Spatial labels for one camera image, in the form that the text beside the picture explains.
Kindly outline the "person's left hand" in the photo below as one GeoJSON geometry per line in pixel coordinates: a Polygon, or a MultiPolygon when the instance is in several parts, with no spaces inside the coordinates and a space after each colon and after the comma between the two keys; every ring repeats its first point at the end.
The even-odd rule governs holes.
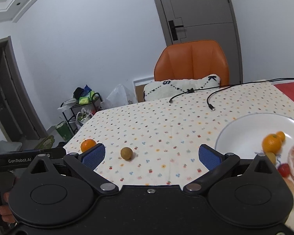
{"type": "Polygon", "coordinates": [[[0,206],[0,216],[6,223],[13,224],[16,222],[8,205],[0,206]]]}

